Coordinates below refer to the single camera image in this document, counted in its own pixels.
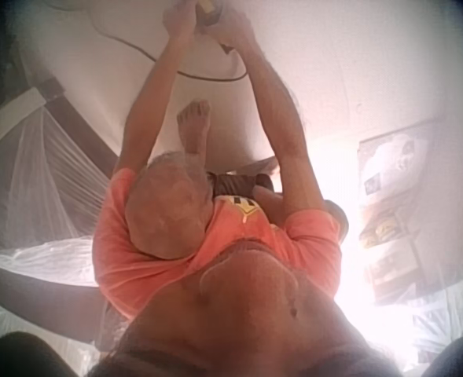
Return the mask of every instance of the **person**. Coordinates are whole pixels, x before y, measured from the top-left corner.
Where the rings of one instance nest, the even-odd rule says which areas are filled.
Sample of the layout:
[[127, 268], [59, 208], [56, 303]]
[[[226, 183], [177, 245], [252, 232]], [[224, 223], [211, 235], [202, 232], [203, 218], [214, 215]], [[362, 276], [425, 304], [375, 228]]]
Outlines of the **person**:
[[169, 42], [127, 118], [93, 252], [102, 292], [131, 323], [90, 375], [397, 375], [333, 301], [340, 225], [296, 106], [243, 13], [228, 6], [205, 32], [244, 61], [283, 194], [245, 185], [243, 196], [215, 195], [204, 169], [207, 101], [178, 115], [184, 152], [146, 166], [193, 41], [196, 4], [166, 13]]

